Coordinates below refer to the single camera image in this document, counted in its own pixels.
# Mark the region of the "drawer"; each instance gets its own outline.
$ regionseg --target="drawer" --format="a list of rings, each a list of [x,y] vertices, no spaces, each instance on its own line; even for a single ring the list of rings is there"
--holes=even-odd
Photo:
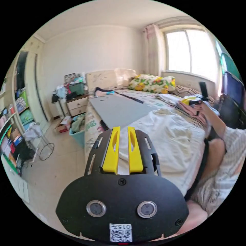
[[[86,106],[87,102],[88,102],[88,98],[85,97],[85,98],[81,98],[81,99],[69,102],[67,104],[67,107],[69,108],[69,110],[72,110],[72,109],[75,109],[75,108]]]
[[[79,115],[79,114],[82,114],[86,111],[86,105],[85,106],[82,106],[82,107],[79,107],[79,108],[75,108],[75,109],[72,109],[70,110],[70,114],[72,117],[76,116],[76,115]]]

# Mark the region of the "blue basket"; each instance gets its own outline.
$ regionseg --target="blue basket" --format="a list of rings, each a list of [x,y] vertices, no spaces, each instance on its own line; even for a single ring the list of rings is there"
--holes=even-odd
[[[73,120],[76,120],[81,115],[85,115],[85,113],[75,116]],[[72,128],[70,128],[69,135],[72,136],[81,147],[85,147],[85,131],[73,133]]]

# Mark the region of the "black device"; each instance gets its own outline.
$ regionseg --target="black device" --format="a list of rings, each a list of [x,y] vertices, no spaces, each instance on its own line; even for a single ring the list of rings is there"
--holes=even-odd
[[[207,86],[205,82],[199,82],[200,85],[200,89],[201,89],[201,95],[200,94],[196,94],[195,98],[191,98],[189,100],[189,105],[193,105],[193,104],[201,104],[202,101],[208,102],[209,98],[208,98],[208,91],[207,91]]]
[[[84,176],[60,197],[59,220],[73,235],[107,245],[135,245],[177,233],[189,210],[181,191],[161,177],[149,136],[128,127],[129,175],[117,175],[119,136],[120,127],[98,136]]]

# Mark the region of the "tiled floor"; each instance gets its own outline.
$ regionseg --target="tiled floor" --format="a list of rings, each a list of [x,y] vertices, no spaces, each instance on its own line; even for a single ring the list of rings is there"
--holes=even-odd
[[[63,233],[68,233],[58,220],[55,209],[66,186],[83,176],[85,170],[84,149],[68,132],[54,131],[58,120],[52,122],[45,136],[55,144],[52,155],[44,161],[37,156],[35,162],[25,165],[22,178],[28,183],[30,203],[26,205],[43,222]]]

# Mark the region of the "ceiling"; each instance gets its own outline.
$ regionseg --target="ceiling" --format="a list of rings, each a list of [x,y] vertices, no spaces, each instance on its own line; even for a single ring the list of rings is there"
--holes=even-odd
[[[141,29],[148,24],[175,16],[188,15],[169,5],[151,0],[94,0],[57,15],[36,34],[48,41],[69,30],[92,25]]]

